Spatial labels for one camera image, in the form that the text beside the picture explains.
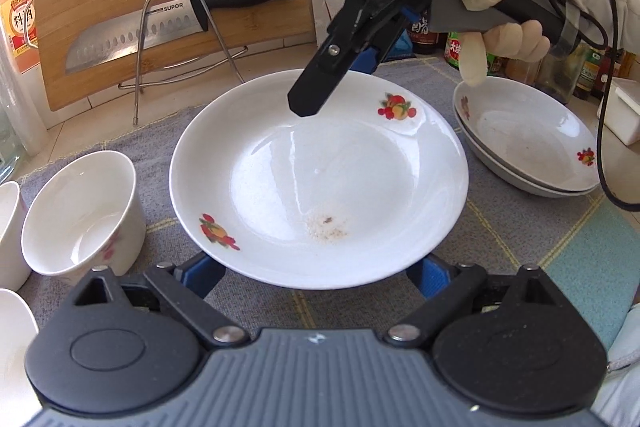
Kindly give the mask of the white jacket torso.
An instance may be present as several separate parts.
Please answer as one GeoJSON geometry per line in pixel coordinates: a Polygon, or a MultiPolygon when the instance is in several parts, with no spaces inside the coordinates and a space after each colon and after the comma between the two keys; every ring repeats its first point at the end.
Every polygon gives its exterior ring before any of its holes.
{"type": "Polygon", "coordinates": [[[609,426],[639,425],[639,314],[634,305],[608,350],[608,373],[591,408],[609,426]]]}

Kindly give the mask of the dark vinegar bottle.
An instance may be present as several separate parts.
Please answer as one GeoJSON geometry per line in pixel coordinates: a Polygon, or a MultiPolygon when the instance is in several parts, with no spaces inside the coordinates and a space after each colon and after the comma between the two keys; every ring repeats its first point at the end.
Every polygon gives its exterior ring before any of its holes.
{"type": "Polygon", "coordinates": [[[408,35],[413,53],[418,55],[432,55],[444,52],[448,36],[446,32],[431,31],[425,15],[411,25],[408,29],[408,35]]]}

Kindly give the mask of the white plate with fruit print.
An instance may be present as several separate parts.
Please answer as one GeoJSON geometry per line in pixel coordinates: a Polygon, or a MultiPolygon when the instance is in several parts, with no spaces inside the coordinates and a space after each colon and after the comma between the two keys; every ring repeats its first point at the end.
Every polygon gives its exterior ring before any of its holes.
{"type": "Polygon", "coordinates": [[[234,272],[312,291],[383,280],[434,251],[468,196],[450,124],[359,72],[299,117],[288,107],[297,76],[247,81],[188,124],[169,168],[184,231],[234,272]]]}

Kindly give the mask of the white cup bowl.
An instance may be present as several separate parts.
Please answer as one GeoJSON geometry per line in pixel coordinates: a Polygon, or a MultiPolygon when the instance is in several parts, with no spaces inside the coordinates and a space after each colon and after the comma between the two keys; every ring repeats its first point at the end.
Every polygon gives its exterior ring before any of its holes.
{"type": "Polygon", "coordinates": [[[145,232],[134,163],[117,150],[99,150],[43,185],[26,213],[21,245],[32,271],[75,285],[97,265],[126,274],[145,232]]]}

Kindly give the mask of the green lid mushroom sauce jar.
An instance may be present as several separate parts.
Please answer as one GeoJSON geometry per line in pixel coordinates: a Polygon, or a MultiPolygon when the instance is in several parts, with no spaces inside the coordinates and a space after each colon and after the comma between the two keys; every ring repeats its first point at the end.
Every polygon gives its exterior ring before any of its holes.
{"type": "Polygon", "coordinates": [[[445,61],[455,69],[459,68],[460,57],[460,36],[457,32],[451,31],[447,35],[444,49],[445,61]]]}

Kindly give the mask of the clear glass bottle red cap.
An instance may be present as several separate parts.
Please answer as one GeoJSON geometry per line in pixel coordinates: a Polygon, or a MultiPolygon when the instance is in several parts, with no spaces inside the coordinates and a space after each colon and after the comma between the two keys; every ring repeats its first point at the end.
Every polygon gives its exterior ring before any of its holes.
{"type": "Polygon", "coordinates": [[[573,95],[590,47],[581,43],[567,56],[549,53],[541,62],[534,87],[566,105],[573,95]]]}

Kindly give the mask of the white plastic box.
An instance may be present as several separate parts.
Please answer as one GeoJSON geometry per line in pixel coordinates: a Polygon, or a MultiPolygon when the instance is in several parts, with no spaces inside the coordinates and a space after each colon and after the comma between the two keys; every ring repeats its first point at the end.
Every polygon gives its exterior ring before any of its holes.
{"type": "Polygon", "coordinates": [[[604,123],[626,146],[634,145],[639,141],[639,103],[640,86],[638,81],[614,77],[613,86],[608,96],[604,123]]]}

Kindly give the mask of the white plate bottom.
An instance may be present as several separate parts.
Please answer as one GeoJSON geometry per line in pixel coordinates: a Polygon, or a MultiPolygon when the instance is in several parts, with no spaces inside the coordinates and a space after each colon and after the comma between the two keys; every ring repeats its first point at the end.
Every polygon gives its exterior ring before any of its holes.
{"type": "Polygon", "coordinates": [[[493,174],[498,176],[501,180],[510,185],[518,188],[519,190],[540,196],[545,198],[565,198],[565,197],[578,197],[578,196],[586,196],[594,191],[594,187],[588,188],[586,191],[559,191],[554,188],[549,188],[542,186],[533,181],[529,181],[516,172],[510,170],[508,167],[504,167],[498,160],[492,158],[483,147],[480,146],[469,132],[469,129],[465,126],[465,123],[462,121],[461,116],[458,111],[454,111],[454,116],[456,116],[458,124],[460,124],[462,134],[464,135],[464,139],[466,144],[469,145],[473,154],[477,157],[477,159],[487,167],[493,174]]]}

